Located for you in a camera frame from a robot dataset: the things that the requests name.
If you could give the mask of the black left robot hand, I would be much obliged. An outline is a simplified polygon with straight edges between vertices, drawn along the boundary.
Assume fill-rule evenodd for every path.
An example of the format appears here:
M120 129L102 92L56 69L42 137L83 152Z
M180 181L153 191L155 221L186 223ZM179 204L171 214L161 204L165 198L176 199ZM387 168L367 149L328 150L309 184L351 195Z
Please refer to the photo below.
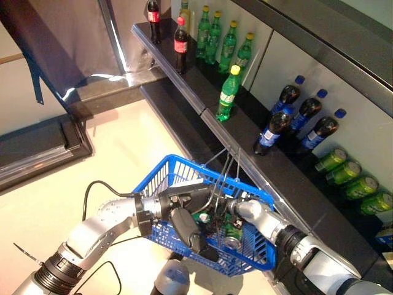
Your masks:
M208 245L193 215L203 209L213 196L211 184L198 183L187 186L169 187L158 194L160 219L169 221L182 243L199 256L217 262L218 252Z

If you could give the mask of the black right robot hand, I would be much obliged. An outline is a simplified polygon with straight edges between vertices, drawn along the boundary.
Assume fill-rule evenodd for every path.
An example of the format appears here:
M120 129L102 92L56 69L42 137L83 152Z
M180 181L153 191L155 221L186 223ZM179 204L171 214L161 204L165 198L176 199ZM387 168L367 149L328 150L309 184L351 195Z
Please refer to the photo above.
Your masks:
M234 205L237 201L229 195L215 195L211 203L212 223L219 230L226 224L235 229L242 229L243 220L236 215Z

